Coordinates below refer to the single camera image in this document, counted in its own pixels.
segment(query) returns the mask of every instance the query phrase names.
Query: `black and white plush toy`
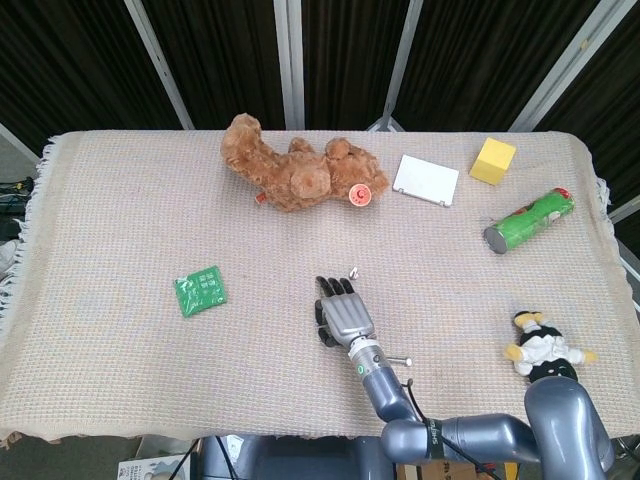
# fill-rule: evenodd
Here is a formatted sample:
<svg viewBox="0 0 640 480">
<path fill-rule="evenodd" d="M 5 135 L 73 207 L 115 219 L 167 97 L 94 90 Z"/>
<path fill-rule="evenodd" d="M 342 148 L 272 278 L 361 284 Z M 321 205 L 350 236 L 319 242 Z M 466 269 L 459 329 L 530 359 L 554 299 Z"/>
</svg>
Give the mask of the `black and white plush toy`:
<svg viewBox="0 0 640 480">
<path fill-rule="evenodd" d="M 511 344 L 505 356 L 531 383 L 549 376 L 578 380 L 573 365 L 589 364 L 598 356 L 589 350 L 569 348 L 562 334 L 540 312 L 519 312 L 513 322 L 523 330 L 520 346 Z"/>
</svg>

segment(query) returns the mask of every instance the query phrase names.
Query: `stuffed animal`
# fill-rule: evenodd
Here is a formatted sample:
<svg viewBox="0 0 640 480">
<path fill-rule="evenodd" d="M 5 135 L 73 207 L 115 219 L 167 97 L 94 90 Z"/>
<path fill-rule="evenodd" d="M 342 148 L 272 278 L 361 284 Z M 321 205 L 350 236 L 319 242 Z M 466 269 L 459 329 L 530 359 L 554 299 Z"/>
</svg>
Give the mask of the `stuffed animal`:
<svg viewBox="0 0 640 480">
<path fill-rule="evenodd" d="M 376 157 L 346 138 L 334 138 L 319 154 L 296 137 L 289 152 L 279 154 L 262 141 L 261 132 L 251 115 L 237 115 L 222 139 L 220 153 L 231 170 L 262 188 L 266 199 L 282 211 L 310 207 L 327 198 L 349 200 L 354 186 L 360 199 L 352 196 L 352 203 L 365 205 L 389 186 Z"/>
<path fill-rule="evenodd" d="M 513 322 L 524 333 L 520 346 L 511 344 L 505 356 L 513 362 L 520 375 L 529 376 L 531 383 L 549 376 L 578 380 L 573 365 L 589 364 L 597 355 L 589 350 L 569 348 L 562 334 L 540 312 L 519 312 Z"/>
</svg>

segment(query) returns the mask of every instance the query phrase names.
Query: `metal frame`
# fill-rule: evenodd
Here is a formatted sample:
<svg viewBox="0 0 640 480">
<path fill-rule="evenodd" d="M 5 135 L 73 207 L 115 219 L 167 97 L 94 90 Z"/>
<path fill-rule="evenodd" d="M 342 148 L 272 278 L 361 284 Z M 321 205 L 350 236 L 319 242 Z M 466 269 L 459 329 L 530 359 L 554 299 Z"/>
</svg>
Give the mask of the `metal frame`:
<svg viewBox="0 0 640 480">
<path fill-rule="evenodd" d="M 167 59 L 162 52 L 160 43 L 158 42 L 158 37 L 156 37 L 156 33 L 153 30 L 147 11 L 142 4 L 142 0 L 124 0 L 124 3 L 127 6 L 127 10 L 129 10 L 129 15 L 131 15 L 131 19 L 138 30 L 138 35 L 140 35 L 142 43 L 144 43 L 144 46 L 147 49 L 149 58 L 160 77 L 162 86 L 167 92 L 167 96 L 171 101 L 171 105 L 173 105 L 173 109 L 178 116 L 178 120 L 180 120 L 182 128 L 185 130 L 195 130 L 187 107 L 182 101 L 182 96 L 180 95 L 178 86 L 176 85 L 173 75 L 171 74 L 171 70 L 169 69 Z"/>
<path fill-rule="evenodd" d="M 510 132 L 531 132 L 631 10 L 636 0 L 601 0 L 529 99 Z"/>
<path fill-rule="evenodd" d="M 638 305 L 640 302 L 640 260 L 620 240 L 618 240 L 618 249 L 620 250 L 620 262 L 628 273 L 627 281 L 631 285 L 633 304 L 640 320 L 640 305 Z"/>
<path fill-rule="evenodd" d="M 7 141 L 16 147 L 20 153 L 29 159 L 30 162 L 37 164 L 40 161 L 38 155 L 36 155 L 29 147 L 20 141 L 11 130 L 0 123 L 0 135 L 7 139 Z"/>
<path fill-rule="evenodd" d="M 640 210 L 640 195 L 632 198 L 627 203 L 611 212 L 609 214 L 609 220 L 611 220 L 612 223 L 618 223 L 620 220 L 624 220 L 628 216 L 633 215 L 638 210 Z"/>
<path fill-rule="evenodd" d="M 302 0 L 273 0 L 287 130 L 304 130 Z"/>
<path fill-rule="evenodd" d="M 413 38 L 416 33 L 423 3 L 423 0 L 410 0 L 409 2 L 407 16 L 404 19 L 404 26 L 402 27 L 402 35 L 400 36 L 400 43 L 398 44 L 398 52 L 396 53 L 396 61 L 393 65 L 393 73 L 391 73 L 391 80 L 389 81 L 387 98 L 384 102 L 382 117 L 367 128 L 368 131 L 404 132 L 404 129 L 391 117 L 391 114 L 396 108 L 398 93 L 400 92 L 404 71 L 409 61 L 409 53 L 411 53 L 411 46 L 413 45 Z"/>
</svg>

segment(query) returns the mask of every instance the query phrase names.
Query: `black curtain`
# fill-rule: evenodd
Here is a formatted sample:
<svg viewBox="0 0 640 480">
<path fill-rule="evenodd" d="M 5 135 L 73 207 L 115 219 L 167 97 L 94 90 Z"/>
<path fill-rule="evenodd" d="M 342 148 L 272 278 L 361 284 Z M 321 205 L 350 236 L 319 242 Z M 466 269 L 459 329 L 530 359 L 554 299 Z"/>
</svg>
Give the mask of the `black curtain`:
<svg viewBox="0 0 640 480">
<path fill-rule="evenodd" d="M 640 258 L 640 212 L 616 223 L 614 227 L 618 240 Z"/>
<path fill-rule="evenodd" d="M 0 122 L 36 153 L 71 130 L 181 128 L 122 1 L 0 2 Z"/>
<path fill-rule="evenodd" d="M 305 124 L 364 130 L 384 108 L 408 0 L 303 0 Z"/>
<path fill-rule="evenodd" d="M 145 0 L 196 128 L 248 112 L 284 129 L 273 0 Z"/>
<path fill-rule="evenodd" d="M 406 130 L 507 130 L 597 3 L 425 0 L 393 117 Z"/>
<path fill-rule="evenodd" d="M 640 3 L 536 130 L 570 132 L 586 143 L 611 188 L 613 209 L 640 195 Z"/>
</svg>

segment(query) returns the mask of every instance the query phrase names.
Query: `white box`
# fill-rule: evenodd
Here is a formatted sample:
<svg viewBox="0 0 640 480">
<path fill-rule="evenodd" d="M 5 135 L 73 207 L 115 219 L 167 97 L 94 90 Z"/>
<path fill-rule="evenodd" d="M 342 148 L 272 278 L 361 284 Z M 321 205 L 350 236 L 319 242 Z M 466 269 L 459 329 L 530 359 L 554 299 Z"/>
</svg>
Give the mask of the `white box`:
<svg viewBox="0 0 640 480">
<path fill-rule="evenodd" d="M 450 207 L 458 183 L 458 170 L 403 155 L 393 182 L 396 192 Z"/>
<path fill-rule="evenodd" d="M 191 454 L 180 467 L 175 480 L 195 480 L 194 455 Z M 143 460 L 128 460 L 118 464 L 116 480 L 168 480 L 180 463 L 184 455 L 170 457 L 146 458 Z"/>
</svg>

